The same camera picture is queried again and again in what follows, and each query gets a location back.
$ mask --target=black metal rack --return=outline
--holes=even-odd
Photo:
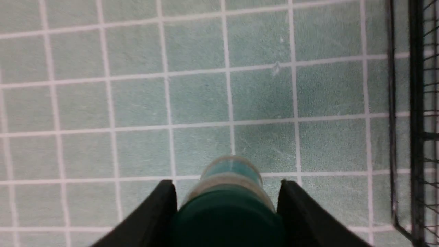
[[[392,222],[414,246],[439,245],[437,0],[409,0],[411,227],[398,221],[394,1],[387,0]]]

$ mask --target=tiled floor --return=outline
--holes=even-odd
[[[406,0],[396,19],[404,182]],[[0,23],[1,246],[86,246],[226,154],[274,202],[295,180],[371,244],[410,245],[390,226],[384,0],[0,0]]]

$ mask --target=black metal frame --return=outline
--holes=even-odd
[[[409,0],[411,230],[407,230],[398,221],[394,2],[387,0],[392,222],[417,247],[439,245],[438,4]]]

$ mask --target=floor tile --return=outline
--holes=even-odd
[[[286,179],[288,181],[297,181],[296,177],[271,177],[262,178],[264,183],[264,191],[273,202],[274,208],[277,208],[277,201],[279,200],[279,190],[281,189],[281,181]]]
[[[46,0],[49,28],[97,24],[94,0]]]
[[[14,247],[13,232],[0,232],[1,246],[2,247]]]
[[[410,224],[410,179],[408,174],[398,174],[398,218],[401,225]],[[390,176],[374,175],[374,226],[391,225]]]
[[[126,181],[120,183],[122,212],[128,217],[143,201],[148,198],[160,181]]]
[[[374,170],[389,169],[389,120],[371,119],[372,164]],[[410,166],[410,126],[408,117],[396,120],[396,161],[398,168]]]
[[[0,40],[0,50],[2,51],[0,53],[2,83],[47,80],[46,54],[42,36]]]
[[[65,226],[60,184],[16,185],[18,225]]]
[[[71,232],[72,247],[91,246],[104,236],[105,232]]]
[[[0,33],[41,29],[40,5],[37,0],[14,0],[0,3]]]
[[[193,15],[221,11],[220,0],[162,0],[164,16]]]
[[[108,59],[114,76],[162,72],[158,25],[107,29]]]
[[[117,127],[168,123],[163,78],[112,82]]]
[[[49,87],[4,89],[9,132],[52,131]]]
[[[411,247],[411,242],[396,230],[374,233],[375,247]]]
[[[361,62],[337,62],[297,68],[299,116],[364,113]]]
[[[220,18],[165,22],[169,71],[223,68]]]
[[[184,202],[186,195],[192,190],[192,188],[199,182],[198,179],[191,180],[178,180],[176,183],[176,192],[177,192],[177,204],[178,207],[181,207],[181,204]]]
[[[123,22],[157,17],[155,0],[103,0],[105,22]]]
[[[409,60],[396,60],[396,111],[409,111]],[[387,60],[367,62],[367,89],[371,113],[389,111]]]
[[[59,179],[54,135],[9,139],[14,179]]]
[[[67,184],[67,204],[71,226],[111,227],[118,223],[112,182]]]
[[[56,91],[61,129],[109,127],[104,82],[58,85]]]
[[[200,175],[214,159],[230,155],[230,129],[174,129],[174,150],[177,175]]]
[[[290,62],[288,12],[227,17],[230,66]]]
[[[302,171],[366,171],[365,121],[299,124]]]
[[[248,9],[255,7],[265,7],[265,6],[275,6],[275,5],[283,5],[287,4],[287,0],[226,0],[226,9],[228,10],[237,10],[237,9]]]
[[[173,124],[229,120],[225,73],[170,77],[169,94]]]
[[[21,246],[26,247],[59,247],[66,245],[64,232],[19,232]]]
[[[296,170],[293,123],[235,126],[235,148],[260,172]]]
[[[369,225],[366,176],[305,176],[302,183],[303,189],[342,224]]]
[[[112,178],[110,133],[62,135],[66,178]]]
[[[291,70],[282,68],[230,74],[234,120],[293,117]]]
[[[359,2],[298,8],[293,16],[297,61],[361,54]]]
[[[9,201],[9,186],[0,185],[0,198],[2,198],[0,200],[0,227],[10,227],[12,226],[12,215]]]
[[[121,177],[170,176],[168,130],[118,132]]]
[[[366,0],[366,36],[368,54],[387,53],[387,29],[384,0]],[[396,52],[409,48],[408,1],[397,0],[395,6],[395,46]]]
[[[56,79],[104,76],[98,30],[52,34],[50,41]]]

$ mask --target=white grout line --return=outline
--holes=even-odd
[[[160,34],[160,47],[162,54],[162,66],[163,66],[163,76],[165,82],[165,99],[166,99],[166,110],[168,116],[169,130],[169,153],[171,159],[171,176],[175,183],[176,167],[175,167],[175,151],[174,151],[174,130],[172,126],[172,110],[171,110],[171,98],[169,95],[169,69],[168,69],[168,56],[166,54],[166,41],[165,41],[165,27],[163,24],[163,13],[162,13],[162,1],[156,0],[157,5],[157,15],[158,15],[158,30]]]
[[[105,72],[105,88],[107,93],[107,103],[108,103],[108,118],[110,120],[110,137],[111,137],[111,150],[113,159],[113,173],[115,178],[115,197],[116,197],[116,209],[117,209],[117,219],[119,222],[123,220],[122,212],[122,200],[120,196],[120,182],[119,182],[119,157],[117,154],[117,141],[115,128],[115,116],[114,116],[114,105],[113,105],[113,92],[112,85],[109,79],[110,77],[110,62],[108,60],[108,49],[107,49],[107,36],[105,34],[104,25],[104,13],[102,10],[102,1],[96,0],[97,15],[99,19],[99,24],[101,25],[99,29],[99,36],[101,40],[101,52],[102,52],[102,62],[104,63]]]
[[[2,71],[0,67],[0,84],[2,83]],[[7,126],[7,112],[6,112],[6,106],[5,106],[5,100],[4,100],[4,94],[3,90],[0,89],[0,117],[1,117],[1,129],[2,133],[8,132],[8,126]],[[9,137],[3,138],[3,154],[4,154],[4,161],[6,165],[6,174],[7,174],[7,180],[9,182],[14,181],[14,171],[12,167],[12,156],[11,156],[11,146],[9,143]],[[8,192],[9,192],[9,208],[11,210],[11,221],[13,227],[18,227],[18,212],[17,212],[17,204],[15,199],[15,185],[9,184],[8,185]],[[13,242],[14,247],[20,247],[20,239],[18,237],[17,231],[14,231],[13,233]]]
[[[387,113],[371,113],[370,118],[383,118],[388,117]],[[408,112],[397,113],[397,116],[409,116]],[[294,123],[298,122],[311,122],[311,121],[334,121],[334,120],[348,120],[348,119],[364,119],[365,114],[355,115],[335,115],[335,116],[317,116],[317,117],[299,117],[284,118],[284,119],[262,119],[262,120],[244,120],[233,121],[233,125],[251,125],[251,124],[280,124],[280,123]],[[170,125],[151,125],[151,126],[138,126],[138,127],[115,127],[100,128],[100,129],[81,129],[81,130],[59,130],[59,131],[33,131],[33,132],[17,132],[17,133],[0,133],[1,137],[28,137],[28,136],[45,136],[56,134],[88,134],[88,133],[107,133],[111,131],[149,131],[149,130],[163,130],[163,129],[177,129],[177,128],[196,128],[196,127],[220,127],[229,126],[230,122],[210,122],[210,123],[183,123],[183,124],[170,124]]]
[[[232,86],[230,82],[230,57],[229,57],[229,41],[227,34],[227,20],[226,20],[226,1],[221,0],[221,22],[223,25],[223,40],[224,40],[224,61],[226,67],[226,85],[227,85],[227,103],[229,106],[229,124],[230,124],[230,152],[232,155],[236,154],[235,150],[235,128],[233,125],[233,105],[232,105]]]
[[[373,201],[373,167],[372,167],[372,143],[371,143],[371,116],[369,110],[369,93],[367,88],[367,35],[366,35],[366,7],[365,0],[360,0],[360,28],[361,28],[361,51],[363,67],[363,98],[364,113],[366,115],[366,161],[367,161],[367,208],[369,212],[369,244],[374,245],[374,201]]]
[[[45,0],[40,0],[40,15],[41,15],[41,25],[42,32],[44,38],[44,50],[46,55],[46,65],[47,65],[47,74],[49,76],[50,82],[54,81],[54,61],[52,58],[52,48],[50,46],[50,37],[49,37],[49,25],[47,22],[47,12],[46,12],[46,2]],[[67,204],[67,189],[65,184],[65,166],[64,166],[64,154],[63,154],[63,146],[62,146],[62,138],[60,130],[60,119],[59,119],[59,109],[58,109],[58,98],[56,93],[56,88],[54,83],[50,83],[50,99],[53,110],[53,118],[54,118],[54,129],[55,129],[55,139],[56,139],[56,149],[57,149],[57,160],[58,160],[58,169],[59,176],[61,181],[61,204],[62,210],[64,214],[64,222],[65,227],[70,226],[70,215]],[[70,247],[72,245],[72,240],[70,237],[70,232],[65,231],[65,241],[66,247]]]
[[[291,56],[291,88],[293,99],[293,121],[294,121],[294,138],[295,138],[295,153],[296,153],[296,172],[297,183],[302,186],[302,161],[300,158],[300,136],[299,136],[299,110],[297,103],[297,81],[296,81],[296,51],[294,40],[294,20],[293,20],[293,1],[288,0],[288,25],[290,32],[290,56]]]
[[[397,54],[400,57],[408,57],[406,53]],[[367,59],[386,59],[387,55],[368,55]],[[341,57],[341,58],[327,58],[327,59],[318,59],[318,60],[310,60],[310,61],[296,61],[296,66],[311,66],[311,65],[320,65],[320,64],[328,64],[335,62],[349,62],[349,61],[362,61],[364,56],[351,56],[351,57]],[[280,63],[279,66],[291,67],[293,63]],[[36,82],[23,82],[23,83],[15,83],[15,84],[2,84],[1,88],[23,88],[23,87],[43,87],[50,86],[52,84],[60,85],[60,84],[77,84],[77,83],[93,83],[93,82],[103,82],[106,80],[132,80],[132,79],[147,79],[147,78],[159,78],[171,76],[186,76],[186,75],[198,75],[198,74],[208,74],[208,73],[226,73],[226,72],[238,72],[238,71],[248,71],[248,70],[257,70],[257,69],[271,69],[273,68],[273,64],[268,65],[252,65],[252,66],[241,66],[241,67],[232,67],[232,68],[219,68],[219,69],[197,69],[197,70],[187,70],[187,71],[175,71],[175,72],[167,72],[167,73],[152,73],[152,74],[134,74],[134,75],[122,75],[122,76],[107,76],[107,77],[91,77],[91,78],[75,78],[75,79],[64,79],[64,80],[49,80],[49,81],[36,81]]]

